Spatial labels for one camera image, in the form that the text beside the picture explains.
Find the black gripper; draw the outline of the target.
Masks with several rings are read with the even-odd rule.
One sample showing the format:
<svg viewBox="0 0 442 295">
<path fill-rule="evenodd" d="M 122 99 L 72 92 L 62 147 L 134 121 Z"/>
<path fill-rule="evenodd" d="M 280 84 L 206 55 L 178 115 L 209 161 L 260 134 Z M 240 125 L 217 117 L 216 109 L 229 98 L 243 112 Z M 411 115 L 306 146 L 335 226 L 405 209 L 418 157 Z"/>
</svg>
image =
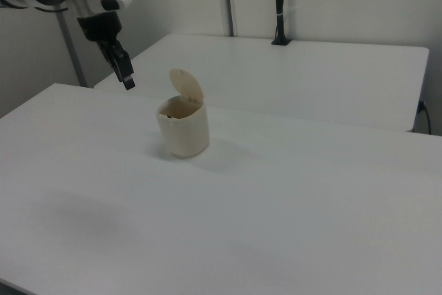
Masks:
<svg viewBox="0 0 442 295">
<path fill-rule="evenodd" d="M 87 40 L 97 41 L 105 60 L 113 69 L 119 82 L 123 83 L 125 89 L 134 88 L 135 82 L 132 78 L 134 70 L 131 58 L 117 40 L 117 35 L 122 29 L 118 14 L 104 12 L 92 17 L 77 18 L 77 22 Z M 107 42 L 114 42 L 111 49 Z"/>
</svg>

